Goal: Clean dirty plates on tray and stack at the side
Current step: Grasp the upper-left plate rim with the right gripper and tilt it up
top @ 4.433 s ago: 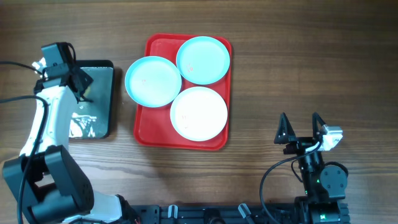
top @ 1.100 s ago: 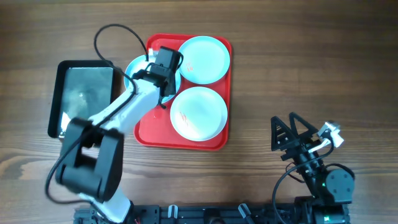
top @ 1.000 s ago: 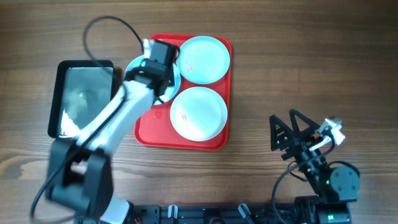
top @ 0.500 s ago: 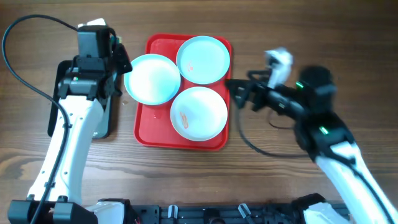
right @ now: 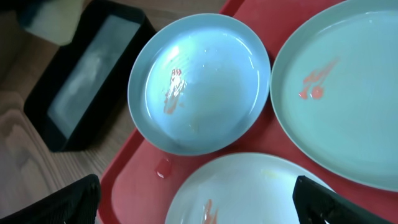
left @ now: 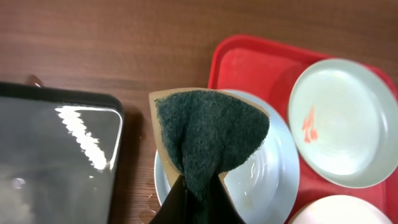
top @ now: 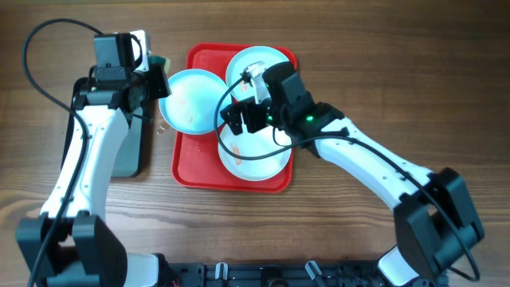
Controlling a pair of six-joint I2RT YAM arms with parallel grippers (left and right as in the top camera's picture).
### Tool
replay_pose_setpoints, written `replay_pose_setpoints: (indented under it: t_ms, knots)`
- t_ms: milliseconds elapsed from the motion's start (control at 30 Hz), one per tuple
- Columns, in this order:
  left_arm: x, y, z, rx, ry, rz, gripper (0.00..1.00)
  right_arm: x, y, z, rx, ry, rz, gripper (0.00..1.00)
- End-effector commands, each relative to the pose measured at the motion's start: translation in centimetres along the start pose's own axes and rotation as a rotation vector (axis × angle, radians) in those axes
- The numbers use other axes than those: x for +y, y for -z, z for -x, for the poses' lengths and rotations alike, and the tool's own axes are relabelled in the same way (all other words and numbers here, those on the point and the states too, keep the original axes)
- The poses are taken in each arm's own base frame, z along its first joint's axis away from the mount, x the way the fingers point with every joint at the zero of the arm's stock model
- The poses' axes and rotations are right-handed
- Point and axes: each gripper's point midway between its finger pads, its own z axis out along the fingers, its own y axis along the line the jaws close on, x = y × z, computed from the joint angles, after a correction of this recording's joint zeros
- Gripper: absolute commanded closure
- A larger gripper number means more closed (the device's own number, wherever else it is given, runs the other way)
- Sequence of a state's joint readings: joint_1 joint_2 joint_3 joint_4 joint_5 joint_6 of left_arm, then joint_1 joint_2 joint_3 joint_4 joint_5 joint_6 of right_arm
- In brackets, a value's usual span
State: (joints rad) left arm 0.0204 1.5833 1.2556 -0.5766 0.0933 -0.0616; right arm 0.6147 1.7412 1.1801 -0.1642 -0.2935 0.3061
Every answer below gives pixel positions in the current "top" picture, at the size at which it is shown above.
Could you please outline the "green and yellow sponge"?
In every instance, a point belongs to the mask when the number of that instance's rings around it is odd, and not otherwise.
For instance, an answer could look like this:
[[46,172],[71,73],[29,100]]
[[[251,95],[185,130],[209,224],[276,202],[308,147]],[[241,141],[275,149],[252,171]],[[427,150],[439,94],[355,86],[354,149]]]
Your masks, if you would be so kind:
[[150,56],[149,61],[151,64],[159,64],[163,67],[163,71],[168,73],[171,67],[171,60],[161,56]]

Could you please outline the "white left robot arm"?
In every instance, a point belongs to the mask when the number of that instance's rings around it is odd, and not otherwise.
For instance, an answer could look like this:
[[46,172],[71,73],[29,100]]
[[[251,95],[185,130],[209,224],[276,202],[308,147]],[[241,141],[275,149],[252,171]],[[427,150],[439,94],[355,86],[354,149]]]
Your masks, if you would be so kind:
[[30,286],[172,286],[162,254],[128,254],[105,224],[113,164],[129,125],[121,108],[89,105],[74,113],[75,132],[61,175],[39,218],[16,231]]

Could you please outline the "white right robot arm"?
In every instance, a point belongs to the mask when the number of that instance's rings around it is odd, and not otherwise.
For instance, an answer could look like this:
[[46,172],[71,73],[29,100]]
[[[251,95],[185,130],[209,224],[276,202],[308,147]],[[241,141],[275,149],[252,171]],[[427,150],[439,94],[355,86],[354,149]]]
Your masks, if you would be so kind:
[[[364,135],[342,112],[313,100],[249,99],[216,108],[235,135],[268,126],[284,131],[293,147],[343,168],[393,211],[397,243],[377,262],[393,286],[451,271],[479,281],[471,248],[485,235],[463,178],[451,168],[433,173],[397,156]],[[472,275],[454,268],[466,257]]]

